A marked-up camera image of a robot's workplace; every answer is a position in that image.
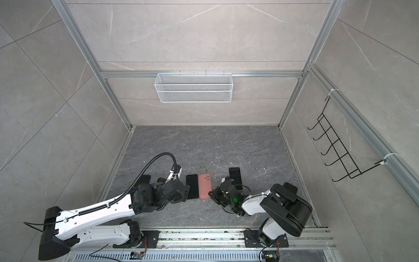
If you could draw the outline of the pink phone case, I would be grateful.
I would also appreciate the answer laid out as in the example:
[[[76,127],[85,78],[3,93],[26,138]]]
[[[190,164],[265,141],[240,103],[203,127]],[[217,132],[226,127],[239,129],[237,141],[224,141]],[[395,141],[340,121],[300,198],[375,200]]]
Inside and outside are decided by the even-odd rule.
[[[210,198],[209,192],[212,191],[212,180],[210,174],[198,176],[199,199],[206,200]]]

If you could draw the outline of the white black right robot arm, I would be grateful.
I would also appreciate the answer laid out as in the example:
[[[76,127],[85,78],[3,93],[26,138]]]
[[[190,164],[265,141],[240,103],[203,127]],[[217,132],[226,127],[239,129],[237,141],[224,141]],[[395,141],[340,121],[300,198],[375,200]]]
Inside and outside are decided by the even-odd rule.
[[[243,194],[237,185],[224,181],[208,195],[223,208],[238,216],[267,214],[257,230],[243,231],[246,247],[288,247],[287,236],[299,237],[313,208],[297,195],[298,188],[290,183],[274,184],[270,190],[256,195]]]

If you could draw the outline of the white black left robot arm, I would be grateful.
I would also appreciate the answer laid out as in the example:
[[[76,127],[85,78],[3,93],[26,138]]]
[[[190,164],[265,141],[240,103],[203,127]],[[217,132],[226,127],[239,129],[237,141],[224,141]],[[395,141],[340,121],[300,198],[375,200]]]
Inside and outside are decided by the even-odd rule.
[[[185,202],[188,192],[189,186],[176,179],[138,184],[127,195],[76,210],[51,207],[45,213],[38,259],[56,259],[79,247],[103,244],[137,247],[142,239],[137,222],[127,221],[121,226],[108,226],[107,222]]]

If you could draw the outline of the black phone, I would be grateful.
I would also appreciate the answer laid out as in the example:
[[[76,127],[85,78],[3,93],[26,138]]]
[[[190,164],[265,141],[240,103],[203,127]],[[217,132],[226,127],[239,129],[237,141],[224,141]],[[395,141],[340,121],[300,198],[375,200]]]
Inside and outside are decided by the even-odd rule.
[[[197,174],[187,175],[185,181],[186,185],[189,186],[187,199],[199,198],[199,183]]]
[[[243,190],[241,170],[239,167],[229,168],[229,177],[238,191]]]

